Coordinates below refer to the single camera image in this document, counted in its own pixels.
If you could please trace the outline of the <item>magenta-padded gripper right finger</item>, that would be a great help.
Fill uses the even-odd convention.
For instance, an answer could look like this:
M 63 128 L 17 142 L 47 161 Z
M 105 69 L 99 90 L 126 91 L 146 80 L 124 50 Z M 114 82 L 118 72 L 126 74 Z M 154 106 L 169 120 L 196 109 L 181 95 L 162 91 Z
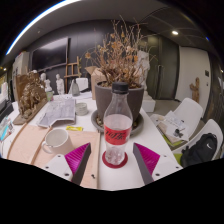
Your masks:
M 165 154 L 159 155 L 138 143 L 133 144 L 133 154 L 145 185 L 182 169 L 176 159 Z

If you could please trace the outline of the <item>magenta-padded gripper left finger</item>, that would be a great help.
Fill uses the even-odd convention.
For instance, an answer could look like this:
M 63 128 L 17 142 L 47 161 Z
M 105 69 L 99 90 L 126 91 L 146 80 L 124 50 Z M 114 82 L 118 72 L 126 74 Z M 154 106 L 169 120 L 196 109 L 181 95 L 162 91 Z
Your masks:
M 57 154 L 43 169 L 76 185 L 80 185 L 90 155 L 91 144 L 87 143 L 66 155 Z

